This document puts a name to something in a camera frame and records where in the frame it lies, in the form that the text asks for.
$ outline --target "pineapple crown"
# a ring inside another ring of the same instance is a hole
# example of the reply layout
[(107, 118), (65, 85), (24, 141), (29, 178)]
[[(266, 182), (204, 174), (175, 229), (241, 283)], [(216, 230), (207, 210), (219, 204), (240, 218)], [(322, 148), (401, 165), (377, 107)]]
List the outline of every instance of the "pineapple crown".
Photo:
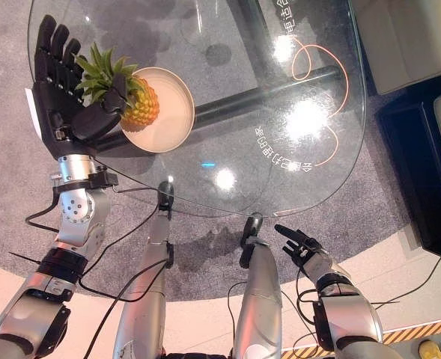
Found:
[(121, 73), (127, 81), (127, 105), (135, 108), (133, 93), (138, 90), (145, 91), (142, 85), (137, 82), (132, 73), (136, 70), (137, 64), (126, 65), (127, 56), (120, 57), (112, 65), (112, 53), (114, 49), (100, 52), (97, 44), (91, 47), (91, 61), (82, 56), (76, 56), (76, 63), (84, 69), (84, 78), (77, 85), (76, 89), (84, 89), (82, 98), (91, 96), (91, 102), (102, 101), (104, 95), (112, 86), (114, 74)]

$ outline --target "glass tabletop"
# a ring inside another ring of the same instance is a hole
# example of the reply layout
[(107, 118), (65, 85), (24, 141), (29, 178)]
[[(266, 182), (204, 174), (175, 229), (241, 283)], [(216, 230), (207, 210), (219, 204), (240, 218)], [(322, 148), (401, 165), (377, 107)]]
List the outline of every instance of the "glass tabletop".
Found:
[(365, 84), (348, 1), (34, 0), (82, 44), (177, 74), (195, 103), (188, 138), (147, 153), (116, 128), (98, 158), (175, 196), (249, 215), (318, 205), (348, 178), (362, 145)]

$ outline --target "white plate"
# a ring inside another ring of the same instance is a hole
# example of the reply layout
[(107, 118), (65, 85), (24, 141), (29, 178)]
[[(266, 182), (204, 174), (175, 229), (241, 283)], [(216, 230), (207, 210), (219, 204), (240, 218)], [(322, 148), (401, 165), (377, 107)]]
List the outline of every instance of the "white plate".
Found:
[(161, 153), (179, 147), (192, 130), (195, 116), (189, 89), (180, 77), (160, 67), (145, 67), (133, 75), (147, 80), (157, 94), (159, 115), (140, 131), (122, 131), (130, 142), (149, 152)]

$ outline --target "yellow stripe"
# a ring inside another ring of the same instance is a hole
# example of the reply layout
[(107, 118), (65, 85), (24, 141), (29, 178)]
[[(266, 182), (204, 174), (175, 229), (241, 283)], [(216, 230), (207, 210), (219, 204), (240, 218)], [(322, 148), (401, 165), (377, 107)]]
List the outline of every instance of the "yellow stripe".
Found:
[(423, 330), (423, 327), (416, 327), (410, 339), (420, 338), (419, 333)]
[(413, 332), (413, 329), (407, 329), (405, 330), (395, 341), (395, 343), (398, 342), (403, 342), (404, 340), (408, 340), (408, 337), (411, 335), (411, 333)]
[[(385, 333), (383, 336), (383, 344), (398, 343), (405, 340), (412, 340), (420, 337), (426, 337), (433, 334), (441, 333), (441, 322), (427, 324), (423, 326), (404, 329), (401, 331), (391, 331)], [(307, 357), (314, 353), (316, 346), (309, 346), (303, 349), (297, 349), (297, 355), (299, 357)], [(315, 357), (321, 357), (325, 355), (331, 355), (332, 352), (327, 352), (321, 347), (318, 347), (318, 351), (315, 353)], [(282, 353), (282, 359), (296, 359), (293, 350), (289, 350)]]
[(432, 325), (430, 329), (428, 329), (424, 334), (423, 337), (427, 337), (428, 335), (433, 335), (436, 333), (436, 330), (441, 327), (441, 323), (436, 323), (435, 325)]

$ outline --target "robotic arm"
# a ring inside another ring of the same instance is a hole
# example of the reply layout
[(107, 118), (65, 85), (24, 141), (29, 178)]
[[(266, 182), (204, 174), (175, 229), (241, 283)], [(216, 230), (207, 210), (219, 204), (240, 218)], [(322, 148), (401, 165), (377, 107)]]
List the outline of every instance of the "robotic arm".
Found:
[(82, 68), (74, 63), (79, 41), (47, 15), (39, 28), (32, 88), (41, 139), (57, 160), (52, 180), (61, 202), (61, 226), (37, 270), (29, 275), (0, 315), (0, 359), (42, 358), (62, 341), (69, 301), (89, 260), (102, 245), (109, 201), (104, 189), (117, 177), (96, 167), (95, 140), (120, 120), (126, 80), (117, 74), (102, 102), (85, 107), (76, 86)]
[(401, 359), (381, 344), (383, 330), (377, 312), (321, 244), (301, 230), (280, 224), (275, 229), (290, 239), (283, 250), (317, 290), (313, 310), (320, 346), (335, 352), (337, 359)]

